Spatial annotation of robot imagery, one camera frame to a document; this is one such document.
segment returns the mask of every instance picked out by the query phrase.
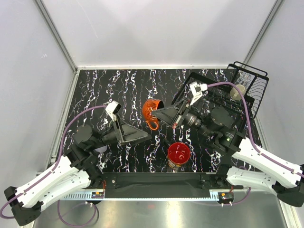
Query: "black dish rack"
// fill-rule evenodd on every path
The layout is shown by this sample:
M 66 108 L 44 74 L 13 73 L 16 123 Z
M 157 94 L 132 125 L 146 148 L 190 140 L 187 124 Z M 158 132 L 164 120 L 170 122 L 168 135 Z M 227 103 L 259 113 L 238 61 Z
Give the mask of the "black dish rack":
M 268 73 L 266 71 L 257 69 L 241 62 L 234 62 L 233 64 L 228 65 L 225 72 L 224 80 L 222 81 L 235 83 L 238 77 L 240 76 L 240 72 L 246 72 L 251 74 L 251 83 L 244 97 L 246 100 L 250 119 L 253 120 L 257 115 L 258 109 L 261 105 L 269 81 L 269 78 L 267 77 Z M 192 72 L 186 79 L 185 83 L 181 86 L 178 93 L 175 95 L 172 101 L 172 105 L 179 102 L 183 98 L 191 100 L 192 94 L 190 93 L 189 84 L 195 81 L 197 81 L 198 83 L 206 83 L 208 85 L 220 82 L 220 80 L 212 80 L 211 75 L 209 75 L 208 73 L 206 73 L 205 75 L 199 75 L 197 73 Z M 246 125 L 244 105 L 242 101 L 236 101 L 231 99 L 231 89 L 232 87 L 229 85 L 220 85 L 209 88 L 208 91 L 205 92 L 203 97 L 201 97 L 193 105 L 193 108 L 195 108 L 196 111 L 198 111 L 202 116 L 206 116 L 214 107 L 222 106 L 235 119 L 234 127 L 236 128 L 236 130 L 243 132 L 244 127 Z

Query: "marble table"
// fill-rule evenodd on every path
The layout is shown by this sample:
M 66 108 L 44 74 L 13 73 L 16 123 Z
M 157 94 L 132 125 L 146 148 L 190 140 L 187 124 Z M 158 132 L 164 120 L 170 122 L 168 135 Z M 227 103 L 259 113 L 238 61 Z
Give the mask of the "marble table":
M 187 126 L 179 129 L 161 124 L 151 131 L 142 116 L 142 106 L 149 98 L 161 99 L 165 106 L 171 105 L 173 97 L 191 72 L 206 76 L 216 82 L 230 80 L 232 74 L 225 69 L 140 69 L 140 70 L 81 70 L 69 109 L 66 125 L 81 111 L 96 105 L 107 105 L 115 100 L 122 105 L 120 116 L 131 125 L 147 131 L 151 140 L 136 146 L 113 144 L 101 154 L 99 167 L 102 172 L 167 172 L 167 149 L 164 139 L 183 142 L 191 150 L 191 157 L 181 171 L 216 171 L 221 155 L 205 147 L 197 132 Z M 96 109 L 81 116 L 69 129 L 64 144 L 67 150 L 77 127 L 89 124 L 97 131 L 103 130 L 110 117 L 104 109 Z M 257 129 L 253 125 L 256 144 L 261 145 Z M 231 159 L 235 166 L 254 167 L 243 161 Z

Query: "orange mug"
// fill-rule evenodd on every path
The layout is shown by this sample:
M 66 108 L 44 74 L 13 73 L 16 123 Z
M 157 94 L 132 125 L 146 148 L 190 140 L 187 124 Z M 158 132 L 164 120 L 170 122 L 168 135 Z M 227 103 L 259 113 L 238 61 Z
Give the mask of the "orange mug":
M 151 130 L 156 131 L 159 128 L 158 119 L 156 116 L 152 115 L 151 112 L 159 108 L 163 108 L 164 104 L 162 100 L 159 99 L 148 99 L 142 107 L 142 114 L 148 123 Z

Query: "metal floor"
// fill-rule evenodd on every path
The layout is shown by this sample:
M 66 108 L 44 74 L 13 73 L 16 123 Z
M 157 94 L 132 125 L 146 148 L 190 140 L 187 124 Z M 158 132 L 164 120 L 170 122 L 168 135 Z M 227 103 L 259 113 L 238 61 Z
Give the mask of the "metal floor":
M 235 193 L 238 201 L 243 192 Z M 65 214 L 79 201 L 61 201 L 60 212 Z M 100 202 L 98 220 L 88 228 L 285 228 L 286 223 L 274 195 L 252 192 L 246 201 L 232 207 L 214 206 L 215 202 L 165 201 L 104 201 Z M 93 209 L 83 205 L 64 216 L 74 225 L 86 223 Z M 54 203 L 35 221 L 34 228 L 67 228 L 57 215 Z

